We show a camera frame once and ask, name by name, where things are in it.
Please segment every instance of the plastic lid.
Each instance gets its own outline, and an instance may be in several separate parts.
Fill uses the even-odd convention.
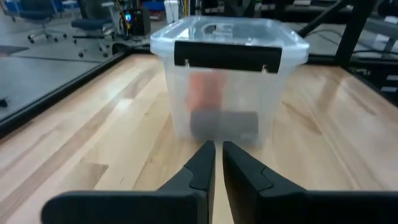
[[[158,30],[150,37],[150,50],[161,57],[172,57],[174,42],[210,42],[282,49],[281,61],[303,64],[309,44],[279,21],[241,17],[192,16]]]

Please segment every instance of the floor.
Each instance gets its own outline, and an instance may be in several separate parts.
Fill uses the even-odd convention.
[[[76,78],[80,74],[95,67],[106,60],[98,49],[89,49],[84,58],[78,53],[80,47],[87,41],[82,40],[75,45],[71,36],[76,33],[71,28],[72,18],[65,13],[63,18],[54,19],[49,27],[61,30],[68,34],[68,38],[59,38],[59,42],[46,40],[45,38],[29,43],[27,36],[39,28],[38,25],[27,24],[22,19],[13,22],[10,17],[0,12],[0,45],[13,45],[28,47],[8,57],[0,58],[0,98],[6,98],[8,108],[0,108],[0,121],[10,114],[39,99],[49,91],[56,89],[65,82]],[[160,29],[164,22],[152,23],[152,31]],[[294,30],[299,30],[303,24],[288,24]],[[344,26],[322,25],[320,29],[331,29],[343,33]],[[373,43],[376,35],[364,31],[362,39]],[[306,38],[310,44],[311,53],[334,55],[340,37],[329,32],[321,32]],[[358,45],[356,50],[366,50],[366,47]],[[368,57],[380,57],[379,54],[364,53]]]
[[[0,223],[39,224],[70,190],[158,189],[201,146],[173,129],[161,63],[126,58],[0,140]],[[296,69],[270,131],[261,150],[241,146],[306,189],[398,190],[398,110],[342,68]],[[234,223],[222,157],[217,142],[214,224]]]

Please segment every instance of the blue chair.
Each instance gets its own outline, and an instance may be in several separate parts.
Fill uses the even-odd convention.
[[[78,2],[82,19],[72,21],[72,27],[83,31],[86,35],[74,35],[73,42],[76,44],[77,39],[95,39],[94,42],[84,46],[79,52],[79,57],[84,57],[83,52],[93,45],[97,45],[103,56],[107,57],[106,48],[109,45],[104,43],[104,38],[113,34],[111,29],[106,28],[106,25],[112,23],[112,19],[108,9],[102,7],[102,3],[109,2],[109,0],[80,0]]]
[[[27,36],[32,44],[34,43],[34,39],[41,35],[44,35],[48,39],[53,37],[54,34],[63,34],[63,37],[67,38],[67,34],[64,32],[46,28],[46,25],[57,13],[53,0],[21,0],[20,2],[22,11],[19,12],[19,16],[27,22],[42,25],[42,28],[38,32]]]

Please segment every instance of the wooden tabletop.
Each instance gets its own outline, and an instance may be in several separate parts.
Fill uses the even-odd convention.
[[[0,223],[68,190],[155,190],[200,147],[175,137],[161,63],[132,56],[0,140]],[[232,223],[216,144],[213,223]],[[397,190],[398,110],[338,67],[302,66],[252,156],[307,189]]]

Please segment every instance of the cable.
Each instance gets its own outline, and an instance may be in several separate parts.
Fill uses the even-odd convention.
[[[123,33],[124,33],[124,20],[123,20],[123,18],[122,17],[120,17],[120,19],[119,19],[119,28],[123,31]]]
[[[340,34],[339,32],[337,32],[337,31],[335,31],[335,30],[331,30],[331,29],[322,29],[322,30],[316,30],[316,31],[313,31],[313,32],[309,33],[309,34],[307,35],[307,37],[310,36],[310,35],[313,35],[313,34],[320,33],[320,32],[331,32],[331,33],[333,33],[333,34],[338,35],[340,38],[343,36],[343,34]],[[358,44],[361,44],[363,47],[366,47],[366,48],[372,48],[371,46],[368,46],[367,44],[365,44],[365,43],[364,43],[363,41],[361,41],[361,40],[358,40]],[[369,52],[369,53],[379,53],[379,54],[392,54],[392,55],[398,55],[398,52],[383,51],[383,50],[376,50],[376,49],[371,49],[371,50],[356,50],[356,51],[353,52],[353,54],[357,54],[357,53],[368,53],[368,52]]]
[[[116,4],[118,5],[118,8],[119,8],[119,10],[120,10],[120,13],[121,13],[121,15],[122,15],[122,18],[123,18],[123,20],[124,20],[124,23],[126,24],[127,31],[128,31],[128,30],[130,29],[130,23],[128,23],[126,17],[124,16],[123,7],[122,7],[122,5],[120,4],[119,0],[116,0]]]
[[[325,22],[327,19],[333,17],[333,15],[346,7],[348,5],[349,1],[348,0],[340,0],[334,5],[328,7],[327,10],[323,11],[317,18],[315,18],[313,21],[309,22],[305,27],[297,31],[298,35],[305,37],[311,31],[313,31],[315,28],[317,28],[321,23]]]
[[[180,0],[180,3],[181,3],[181,5],[182,5],[182,8],[181,8],[181,15],[182,15],[182,14],[185,14],[185,7],[188,8],[188,11],[191,10],[191,9],[189,8],[189,4],[188,4],[188,5],[185,5],[185,1],[184,1],[184,0]]]
[[[392,51],[383,51],[383,50],[355,50],[353,54],[356,53],[379,53],[379,54],[393,54],[393,55],[398,55],[398,52],[392,52]]]
[[[200,8],[201,8],[201,1],[200,0],[196,0],[195,1],[195,15],[199,15],[200,14]]]
[[[172,23],[173,23],[173,22],[175,22],[175,21],[174,21],[174,12],[173,12],[172,3],[170,2],[170,0],[166,0],[166,1],[169,2],[170,11],[172,12],[172,18],[173,18]]]
[[[312,31],[312,32],[309,33],[306,37],[309,37],[309,36],[311,36],[311,35],[313,35],[313,34],[317,34],[317,33],[320,33],[320,32],[331,32],[331,33],[334,33],[334,34],[338,35],[339,37],[342,37],[342,36],[343,36],[343,34],[340,34],[339,32],[337,32],[337,31],[335,31],[335,30],[332,30],[332,29],[322,29],[322,30]]]

